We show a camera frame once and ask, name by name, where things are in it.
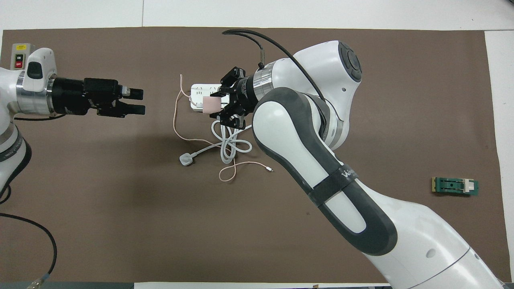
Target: cable connector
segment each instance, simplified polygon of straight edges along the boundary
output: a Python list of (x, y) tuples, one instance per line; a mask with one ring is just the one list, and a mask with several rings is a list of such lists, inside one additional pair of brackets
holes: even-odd
[(180, 160), (180, 163), (183, 166), (188, 166), (193, 163), (193, 156), (190, 153), (185, 153), (181, 155), (178, 159)]
[(43, 283), (45, 282), (45, 280), (50, 277), (49, 274), (45, 274), (43, 277), (39, 278), (39, 279), (36, 279), (34, 282), (32, 282), (28, 287), (27, 289), (39, 289), (41, 288), (41, 286), (43, 286)]

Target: brown mat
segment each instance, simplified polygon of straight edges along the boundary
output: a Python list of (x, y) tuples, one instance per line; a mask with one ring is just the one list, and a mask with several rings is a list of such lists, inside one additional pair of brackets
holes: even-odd
[[(222, 183), (219, 151), (183, 167), (204, 147), (172, 129), (179, 74), (184, 86), (217, 83), (233, 66), (254, 71), (259, 50), (222, 28), (6, 30), (12, 43), (55, 51), (59, 76), (114, 78), (144, 89), (145, 116), (67, 116), (16, 124), (31, 144), (29, 166), (2, 212), (54, 234), (53, 281), (383, 282), (334, 230), (287, 172), (255, 146)], [(336, 151), (371, 188), (428, 205), (504, 281), (510, 280), (484, 33), (260, 29), (291, 52), (343, 40), (363, 83), (347, 142)], [(282, 58), (265, 43), (267, 62)], [(179, 102), (178, 130), (213, 140), (211, 119)], [(251, 133), (242, 136), (251, 139)], [(430, 178), (469, 177), (479, 196), (435, 195)], [(36, 228), (0, 220), (0, 281), (32, 280), (51, 261)]]

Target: on off switch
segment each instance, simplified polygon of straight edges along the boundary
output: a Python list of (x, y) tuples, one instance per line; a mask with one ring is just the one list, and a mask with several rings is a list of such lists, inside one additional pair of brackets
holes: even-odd
[(23, 54), (14, 56), (14, 68), (23, 68)]

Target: pink sponge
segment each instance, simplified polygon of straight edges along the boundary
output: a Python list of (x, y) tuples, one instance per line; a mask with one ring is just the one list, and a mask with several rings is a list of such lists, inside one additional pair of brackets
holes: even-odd
[(204, 97), (204, 108), (203, 113), (205, 114), (211, 114), (211, 113), (217, 113), (222, 109), (222, 98), (221, 97), (210, 97), (206, 96)]

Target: black cable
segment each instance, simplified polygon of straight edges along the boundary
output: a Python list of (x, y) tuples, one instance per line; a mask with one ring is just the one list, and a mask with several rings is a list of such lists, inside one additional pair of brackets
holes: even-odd
[(222, 34), (224, 34), (224, 35), (240, 35), (240, 34), (236, 34), (236, 33), (247, 33), (247, 34), (259, 36), (260, 38), (267, 40), (269, 43), (273, 44), (278, 49), (280, 49), (282, 52), (284, 52), (296, 64), (296, 66), (303, 73), (303, 75), (305, 75), (307, 80), (314, 87), (314, 90), (316, 91), (316, 93), (318, 93), (318, 95), (321, 98), (321, 100), (325, 101), (325, 98), (323, 97), (323, 94), (321, 93), (320, 89), (318, 88), (318, 86), (316, 85), (314, 80), (310, 77), (310, 75), (307, 73), (307, 71), (305, 71), (303, 66), (296, 60), (296, 58), (291, 53), (289, 53), (289, 51), (287, 51), (287, 49), (285, 49), (282, 45), (277, 43), (275, 40), (269, 38), (268, 36), (266, 36), (266, 35), (264, 35), (262, 33), (253, 31), (253, 30), (248, 30), (248, 29), (229, 29), (229, 30), (225, 30), (225, 31), (222, 32)]
[(250, 35), (246, 35), (246, 34), (243, 34), (243, 33), (237, 33), (237, 32), (232, 34), (232, 35), (238, 35), (238, 36), (246, 37), (246, 38), (252, 40), (253, 42), (255, 42), (259, 46), (259, 49), (261, 50), (261, 62), (259, 63), (259, 69), (263, 69), (264, 68), (264, 63), (266, 63), (266, 60), (264, 59), (265, 58), (264, 47), (262, 47), (262, 45), (255, 38), (253, 38)]
[(23, 222), (27, 222), (27, 223), (29, 223), (31, 225), (34, 225), (34, 226), (38, 227), (39, 229), (43, 230), (48, 235), (48, 237), (50, 238), (50, 241), (52, 242), (52, 246), (53, 246), (52, 265), (50, 266), (50, 269), (48, 270), (48, 273), (47, 273), (48, 275), (50, 275), (52, 273), (53, 268), (55, 267), (56, 261), (57, 261), (57, 245), (56, 245), (56, 240), (53, 238), (53, 236), (50, 233), (50, 231), (47, 228), (45, 228), (43, 225), (40, 225), (39, 223), (36, 223), (33, 220), (29, 220), (29, 219), (26, 219), (26, 218), (23, 218), (23, 217), (20, 217), (20, 216), (15, 216), (15, 215), (10, 215), (10, 214), (5, 214), (5, 213), (0, 213), (0, 216), (6, 217), (6, 218), (11, 218), (11, 219), (16, 219), (16, 220), (23, 221)]
[(7, 196), (5, 197), (5, 199), (0, 201), (0, 205), (5, 203), (11, 196), (11, 186), (8, 185), (7, 188), (3, 192), (0, 192), (0, 199), (2, 198), (2, 196), (4, 196), (5, 191), (7, 191)]
[(61, 118), (63, 116), (65, 116), (65, 114), (58, 115), (58, 116), (51, 116), (51, 117), (48, 117), (48, 118), (23, 118), (23, 117), (15, 117), (14, 119), (15, 120), (25, 120), (25, 121), (44, 121), (44, 120), (58, 119), (58, 118)]

